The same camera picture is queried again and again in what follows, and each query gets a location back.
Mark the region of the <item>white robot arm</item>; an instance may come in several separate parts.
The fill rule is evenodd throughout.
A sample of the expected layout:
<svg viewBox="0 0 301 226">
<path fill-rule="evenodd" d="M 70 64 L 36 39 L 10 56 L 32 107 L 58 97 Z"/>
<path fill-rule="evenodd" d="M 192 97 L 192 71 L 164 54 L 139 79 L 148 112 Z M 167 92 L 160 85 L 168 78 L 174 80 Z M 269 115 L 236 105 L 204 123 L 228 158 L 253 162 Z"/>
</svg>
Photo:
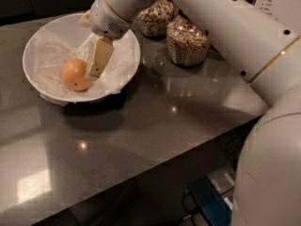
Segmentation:
<svg viewBox="0 0 301 226">
<path fill-rule="evenodd" d="M 95 0 L 80 19 L 119 39 L 156 0 Z M 240 153 L 231 226 L 301 226 L 301 40 L 245 0 L 172 0 L 269 105 Z"/>
</svg>

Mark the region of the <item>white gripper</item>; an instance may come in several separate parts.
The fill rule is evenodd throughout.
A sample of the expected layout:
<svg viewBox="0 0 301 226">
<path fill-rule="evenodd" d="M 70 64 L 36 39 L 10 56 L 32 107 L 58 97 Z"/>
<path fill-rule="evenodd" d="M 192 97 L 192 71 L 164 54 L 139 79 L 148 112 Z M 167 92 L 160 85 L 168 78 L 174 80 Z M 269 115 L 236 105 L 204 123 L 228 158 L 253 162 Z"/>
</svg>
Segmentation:
<svg viewBox="0 0 301 226">
<path fill-rule="evenodd" d="M 121 39 L 131 24 L 121 19 L 106 0 L 95 0 L 90 11 L 81 16 L 78 24 L 90 28 L 96 35 L 103 36 L 92 39 L 88 45 L 86 79 L 96 81 L 113 55 L 112 40 Z"/>
</svg>

